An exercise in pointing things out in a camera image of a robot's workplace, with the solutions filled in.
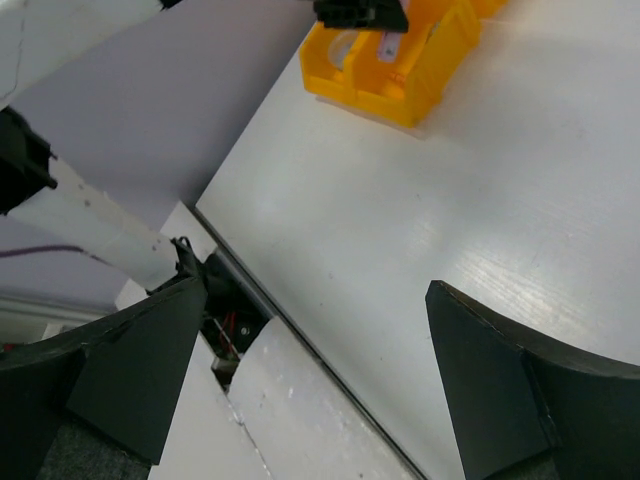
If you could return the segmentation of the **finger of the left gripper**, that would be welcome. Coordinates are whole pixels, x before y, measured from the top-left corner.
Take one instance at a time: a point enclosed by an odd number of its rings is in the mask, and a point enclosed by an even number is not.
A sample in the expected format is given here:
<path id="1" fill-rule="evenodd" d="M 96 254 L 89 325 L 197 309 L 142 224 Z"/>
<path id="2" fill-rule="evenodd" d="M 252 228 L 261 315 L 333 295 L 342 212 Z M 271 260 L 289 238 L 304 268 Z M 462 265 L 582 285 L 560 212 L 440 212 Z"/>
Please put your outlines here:
<path id="1" fill-rule="evenodd" d="M 326 28 L 407 33 L 409 20 L 398 0 L 317 0 L 316 20 Z"/>

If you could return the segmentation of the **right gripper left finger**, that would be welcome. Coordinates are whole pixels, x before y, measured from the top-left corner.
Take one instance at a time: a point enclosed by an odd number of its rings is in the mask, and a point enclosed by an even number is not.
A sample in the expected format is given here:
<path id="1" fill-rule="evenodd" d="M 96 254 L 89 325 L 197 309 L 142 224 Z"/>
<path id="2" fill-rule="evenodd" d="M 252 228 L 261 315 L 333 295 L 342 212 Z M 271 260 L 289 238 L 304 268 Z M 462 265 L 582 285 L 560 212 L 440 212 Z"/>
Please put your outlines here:
<path id="1" fill-rule="evenodd" d="M 145 479 L 173 420 L 207 294 L 183 280 L 1 355 L 4 479 Z"/>

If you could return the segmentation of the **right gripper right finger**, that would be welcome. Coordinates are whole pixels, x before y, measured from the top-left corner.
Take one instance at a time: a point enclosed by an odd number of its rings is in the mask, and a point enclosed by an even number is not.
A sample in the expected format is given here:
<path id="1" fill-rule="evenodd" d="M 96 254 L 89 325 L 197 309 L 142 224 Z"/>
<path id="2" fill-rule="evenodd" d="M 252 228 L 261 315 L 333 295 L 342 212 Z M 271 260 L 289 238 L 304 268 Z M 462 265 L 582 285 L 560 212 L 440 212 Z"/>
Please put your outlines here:
<path id="1" fill-rule="evenodd" d="M 425 302 L 466 478 L 638 478 L 638 366 L 556 340 L 441 280 Z"/>

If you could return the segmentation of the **clear round pin jar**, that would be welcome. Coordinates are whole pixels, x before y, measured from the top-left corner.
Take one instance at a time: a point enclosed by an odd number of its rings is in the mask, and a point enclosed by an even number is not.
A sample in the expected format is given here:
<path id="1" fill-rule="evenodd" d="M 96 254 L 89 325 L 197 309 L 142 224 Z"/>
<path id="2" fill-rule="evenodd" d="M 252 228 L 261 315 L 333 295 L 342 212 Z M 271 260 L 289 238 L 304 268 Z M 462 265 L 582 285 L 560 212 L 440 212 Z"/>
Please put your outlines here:
<path id="1" fill-rule="evenodd" d="M 341 31 L 329 44 L 327 56 L 330 64 L 338 71 L 344 69 L 345 59 L 358 36 L 359 33 L 357 31 Z"/>

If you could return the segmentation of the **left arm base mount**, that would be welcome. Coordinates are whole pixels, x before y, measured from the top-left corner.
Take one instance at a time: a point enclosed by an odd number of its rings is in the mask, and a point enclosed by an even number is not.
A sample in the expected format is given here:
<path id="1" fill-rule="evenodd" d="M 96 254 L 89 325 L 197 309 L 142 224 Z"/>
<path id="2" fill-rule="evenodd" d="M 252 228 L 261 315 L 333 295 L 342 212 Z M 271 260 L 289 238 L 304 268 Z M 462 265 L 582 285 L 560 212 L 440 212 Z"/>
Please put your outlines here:
<path id="1" fill-rule="evenodd" d="M 174 238 L 172 243 L 178 254 L 177 277 L 197 277 L 206 287 L 200 333 L 214 355 L 211 370 L 228 390 L 241 359 L 272 314 L 221 253 L 215 251 L 199 260 L 188 238 Z"/>

